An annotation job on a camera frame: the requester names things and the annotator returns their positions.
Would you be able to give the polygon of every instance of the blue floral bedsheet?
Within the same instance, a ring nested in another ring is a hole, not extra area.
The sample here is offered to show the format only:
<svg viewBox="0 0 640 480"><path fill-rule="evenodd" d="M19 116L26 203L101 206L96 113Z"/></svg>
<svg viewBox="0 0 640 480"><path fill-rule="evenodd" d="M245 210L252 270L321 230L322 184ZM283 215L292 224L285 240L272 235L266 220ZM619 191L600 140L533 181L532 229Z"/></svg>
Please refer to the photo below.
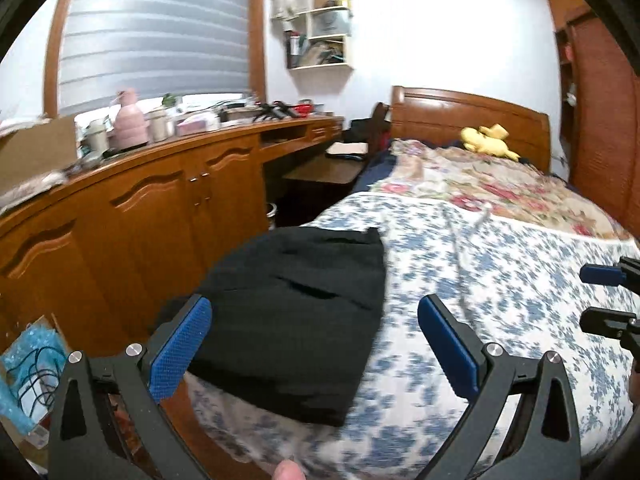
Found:
<svg viewBox="0 0 640 480"><path fill-rule="evenodd" d="M308 478L413 479L466 407L418 327L418 301L430 293L485 342L528 357L560 353L584 456L622 432L632 413L630 354L616 341L583 334L578 319L588 306L638 314L640 304L624 288L581 283L578 271L586 262L638 256L632 241L563 234L446 202L370 192L347 197L310 225L380 230L387 262L382 326L341 428L273 415L186 374L198 421L237 460L269 470L292 458ZM510 397L479 464L497 454L516 402Z"/></svg>

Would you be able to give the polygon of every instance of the wooden headboard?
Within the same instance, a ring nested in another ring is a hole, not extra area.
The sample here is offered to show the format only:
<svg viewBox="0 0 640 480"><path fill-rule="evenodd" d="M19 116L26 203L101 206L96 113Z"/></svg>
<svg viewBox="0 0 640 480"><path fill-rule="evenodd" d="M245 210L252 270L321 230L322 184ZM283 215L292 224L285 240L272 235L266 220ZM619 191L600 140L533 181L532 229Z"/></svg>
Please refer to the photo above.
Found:
<svg viewBox="0 0 640 480"><path fill-rule="evenodd" d="M394 86L391 136L444 144L460 138L466 126L501 124L509 149L548 171L551 158L549 118L522 106L462 92Z"/></svg>

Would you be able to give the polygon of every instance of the yellow plush toy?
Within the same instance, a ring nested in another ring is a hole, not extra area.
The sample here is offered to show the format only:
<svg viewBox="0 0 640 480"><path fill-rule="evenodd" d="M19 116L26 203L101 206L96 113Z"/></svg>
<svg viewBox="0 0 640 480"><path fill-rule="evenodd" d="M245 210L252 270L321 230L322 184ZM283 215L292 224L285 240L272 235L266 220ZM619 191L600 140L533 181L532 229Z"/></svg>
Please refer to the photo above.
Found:
<svg viewBox="0 0 640 480"><path fill-rule="evenodd" d="M460 132L465 148L470 152L487 153L493 156L507 156L516 162L520 155L510 152L503 141L509 133L500 124L494 124L491 128L480 126L480 131L474 128L464 128Z"/></svg>

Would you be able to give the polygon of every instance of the pink bottle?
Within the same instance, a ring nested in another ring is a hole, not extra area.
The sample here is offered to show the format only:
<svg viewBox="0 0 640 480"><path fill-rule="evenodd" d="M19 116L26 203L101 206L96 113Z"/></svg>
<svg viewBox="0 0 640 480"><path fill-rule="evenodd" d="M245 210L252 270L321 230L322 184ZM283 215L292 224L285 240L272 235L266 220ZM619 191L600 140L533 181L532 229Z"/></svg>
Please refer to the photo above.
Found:
<svg viewBox="0 0 640 480"><path fill-rule="evenodd" d="M120 111L116 115L116 120L113 121L111 146L116 150L126 150L148 143L147 123L145 116L136 104L138 96L135 90L129 88L119 92L118 100L120 101Z"/></svg>

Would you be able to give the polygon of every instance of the white wall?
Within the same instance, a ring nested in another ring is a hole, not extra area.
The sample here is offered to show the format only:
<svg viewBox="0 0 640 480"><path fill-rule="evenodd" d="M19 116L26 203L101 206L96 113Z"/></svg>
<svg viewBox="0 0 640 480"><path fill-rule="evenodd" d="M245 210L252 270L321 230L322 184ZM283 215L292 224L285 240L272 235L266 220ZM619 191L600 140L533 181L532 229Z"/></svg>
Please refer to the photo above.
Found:
<svg viewBox="0 0 640 480"><path fill-rule="evenodd" d="M44 111L44 62L58 0L47 0L0 62L0 118L28 118Z"/></svg>
<svg viewBox="0 0 640 480"><path fill-rule="evenodd" d="M265 4L270 100L311 98L347 121L389 102L393 85L440 88L516 103L549 115L561 154L561 97L547 0L353 0L355 70L290 72L282 29ZM552 170L562 167L552 161Z"/></svg>

